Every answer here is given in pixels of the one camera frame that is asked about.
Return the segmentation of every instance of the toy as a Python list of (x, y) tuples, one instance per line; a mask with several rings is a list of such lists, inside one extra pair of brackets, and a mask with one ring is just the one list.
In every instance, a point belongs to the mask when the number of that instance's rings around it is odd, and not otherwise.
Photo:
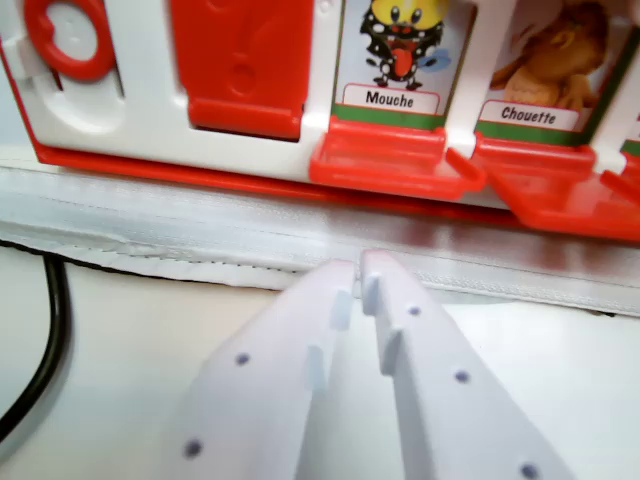
[[(477, 131), (555, 145), (589, 141), (613, 78), (628, 66), (632, 23), (620, 0), (520, 0)], [(601, 98), (600, 110), (595, 111)]]
[(25, 0), (0, 53), (42, 163), (640, 241), (634, 2)]
[(407, 90), (415, 90), (422, 86), (415, 80), (418, 61), (442, 41), (447, 6), (437, 0), (396, 4), (392, 0), (372, 0), (360, 33), (371, 38), (367, 50), (380, 59), (379, 64), (367, 59), (380, 68), (382, 75), (373, 79), (378, 86), (386, 87), (391, 79), (407, 82)]

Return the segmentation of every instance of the screw hole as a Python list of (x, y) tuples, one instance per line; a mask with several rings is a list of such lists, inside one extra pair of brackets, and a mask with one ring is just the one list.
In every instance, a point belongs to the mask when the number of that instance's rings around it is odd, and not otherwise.
[(471, 375), (469, 375), (469, 372), (466, 372), (464, 370), (458, 370), (454, 376), (460, 383), (468, 383), (469, 380), (471, 380)]
[(251, 357), (248, 353), (239, 353), (236, 355), (236, 364), (239, 366), (246, 365), (251, 360)]
[(536, 478), (540, 478), (540, 475), (538, 474), (538, 469), (536, 468), (535, 465), (532, 465), (531, 463), (525, 463), (524, 465), (522, 465), (522, 467), (520, 467), (520, 473), (524, 478), (527, 478), (527, 479), (535, 480)]
[(189, 440), (184, 446), (184, 456), (188, 459), (196, 458), (202, 452), (202, 442), (200, 440)]

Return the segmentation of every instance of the white surface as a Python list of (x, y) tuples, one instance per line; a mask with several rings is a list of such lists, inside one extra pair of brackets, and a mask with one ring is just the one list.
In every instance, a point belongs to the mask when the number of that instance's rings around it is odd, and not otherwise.
[[(0, 254), (2, 266), (26, 256)], [(37, 261), (20, 268), (41, 272)], [(36, 435), (0, 466), (0, 479), (148, 478), (162, 433), (204, 360), (274, 294), (75, 266), (68, 273), (76, 335), (69, 377)], [(15, 275), (0, 269), (3, 285)], [(34, 286), (22, 289), (31, 294)], [(446, 310), (578, 479), (637, 478), (639, 322), (521, 302)], [(5, 310), (2, 325), (21, 311)], [(401, 478), (393, 390), (378, 374), (374, 324), (362, 316), (353, 322), (338, 341), (330, 390), (314, 401), (300, 469), (311, 473), (299, 479)], [(18, 341), (41, 346), (31, 334), (0, 337), (3, 349)]]
[(49, 336), (42, 259), (0, 248), (0, 415), (22, 393)]
[(336, 335), (349, 327), (354, 281), (353, 263), (328, 262), (216, 350), (180, 405), (154, 477), (293, 479), (311, 400), (327, 388)]
[(594, 171), (611, 170), (622, 173), (627, 159), (620, 150), (629, 131), (636, 125), (640, 114), (640, 48), (636, 50), (618, 90), (591, 139), (591, 148), (598, 156)]
[(475, 129), (517, 0), (475, 0), (478, 7), (445, 123), (447, 147), (471, 158)]
[(360, 268), (407, 480), (573, 478), (415, 276), (383, 251), (364, 252)]
[[(18, 80), (39, 141), (53, 146), (170, 163), (308, 181), (308, 165), (326, 132), (333, 93), (340, 3), (318, 1), (314, 12), (309, 95), (299, 142), (196, 130), (189, 124), (187, 97), (178, 85), (166, 2), (105, 2), (124, 90), (110, 73), (86, 84), (62, 78), (60, 92), (50, 74)], [(12, 54), (26, 36), (13, 2), (0, 4), (0, 36)]]

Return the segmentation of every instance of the cartoon character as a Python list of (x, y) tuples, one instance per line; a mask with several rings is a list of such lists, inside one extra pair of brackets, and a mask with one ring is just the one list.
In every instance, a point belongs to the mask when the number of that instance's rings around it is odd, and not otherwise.
[(419, 61), (442, 40), (442, 19), (448, 0), (372, 0), (364, 15), (360, 33), (369, 35), (367, 50), (379, 63), (367, 59), (369, 65), (380, 68), (381, 75), (373, 79), (380, 87), (389, 80), (407, 82), (407, 90), (422, 84), (415, 79)]
[(590, 73), (604, 62), (609, 17), (598, 2), (564, 4), (558, 17), (533, 35), (517, 60), (494, 73), (492, 90), (507, 102), (580, 111), (593, 107)]

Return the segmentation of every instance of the label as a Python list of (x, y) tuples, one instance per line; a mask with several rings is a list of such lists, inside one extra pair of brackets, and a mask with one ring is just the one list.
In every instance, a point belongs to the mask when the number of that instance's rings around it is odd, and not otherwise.
[(473, 6), (449, 0), (346, 0), (333, 114), (433, 129), (444, 113)]
[(621, 58), (633, 29), (627, 4), (520, 0), (477, 131), (510, 140), (587, 143), (583, 132), (604, 111), (594, 113), (607, 87), (616, 86), (607, 83), (628, 63)]
[(579, 116), (574, 110), (489, 100), (484, 104), (480, 120), (552, 130), (573, 130)]
[(344, 89), (343, 103), (381, 110), (435, 114), (440, 100), (438, 95), (430, 92), (349, 84)]

